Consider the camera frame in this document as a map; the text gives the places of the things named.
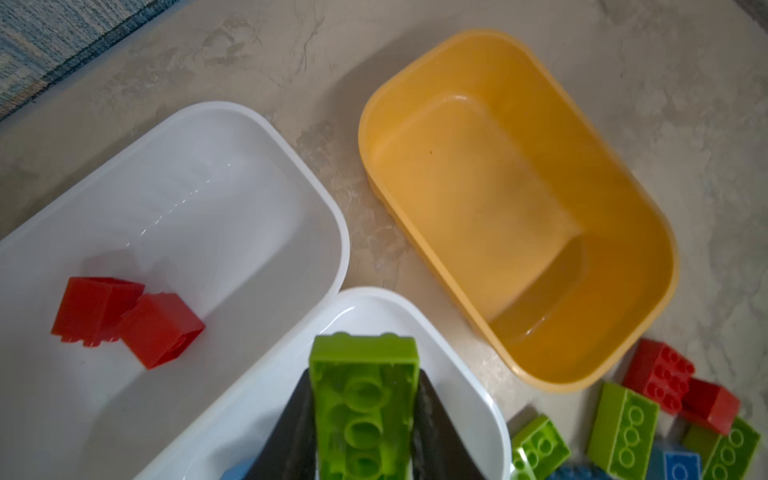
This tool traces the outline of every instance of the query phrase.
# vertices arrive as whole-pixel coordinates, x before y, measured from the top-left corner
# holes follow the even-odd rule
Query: red toy brick
[[[73,276],[51,333],[62,342],[83,341],[84,346],[98,346],[101,341],[118,339],[121,315],[133,308],[144,292],[141,283],[116,278]]]
[[[169,362],[205,329],[176,293],[142,295],[123,315],[120,338],[147,369]]]
[[[691,379],[683,397],[683,417],[691,423],[728,435],[741,402],[724,387]]]
[[[622,385],[676,415],[694,372],[693,363],[666,343],[641,339]]]

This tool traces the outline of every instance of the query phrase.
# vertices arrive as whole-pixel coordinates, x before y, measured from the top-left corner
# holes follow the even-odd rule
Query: yellow plastic bin
[[[362,113],[359,146],[412,244],[534,386],[589,386],[672,297],[667,221],[507,35],[461,33],[387,81]]]

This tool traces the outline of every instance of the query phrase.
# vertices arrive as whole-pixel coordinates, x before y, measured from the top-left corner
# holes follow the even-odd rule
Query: green brick held by gripper
[[[310,382],[320,480],[404,480],[419,387],[416,341],[393,333],[317,336]]]
[[[512,439],[512,478],[525,480],[532,475],[531,480],[544,480],[570,456],[571,450],[549,417],[539,415]]]
[[[658,403],[605,383],[587,455],[614,478],[644,480],[658,417]]]
[[[741,417],[728,436],[692,425],[683,439],[685,448],[701,455],[702,480],[741,480],[759,444],[760,434]]]

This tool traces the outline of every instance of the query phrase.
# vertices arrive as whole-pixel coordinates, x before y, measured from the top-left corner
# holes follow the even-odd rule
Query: white plastic bin
[[[313,336],[342,325],[416,336],[478,466],[508,476],[488,394],[401,297],[337,296],[348,262],[339,208],[266,120],[226,102],[177,112],[0,241],[0,478],[217,480],[257,453]],[[208,328],[151,371],[123,343],[60,343],[50,329],[70,276],[174,291]],[[259,405],[237,410],[248,395]]]

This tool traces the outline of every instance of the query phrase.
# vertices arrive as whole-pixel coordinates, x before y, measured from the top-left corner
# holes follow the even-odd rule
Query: plastic bin
[[[363,287],[342,291],[294,327],[136,480],[218,480],[229,467],[257,455],[307,368],[314,336],[335,332],[414,337],[421,367],[481,473],[487,480],[509,479],[509,433],[490,395],[408,300]]]
[[[526,382],[602,376],[667,305],[666,220],[536,58],[450,38],[385,83],[359,126],[372,188]]]
[[[218,480],[231,452],[258,454],[334,329],[415,336],[478,466],[508,476],[488,393],[404,299],[338,295],[348,262],[338,206],[264,118],[226,102],[172,115],[0,241],[0,478]],[[122,342],[61,343],[70,276],[178,293],[207,328],[151,371]]]

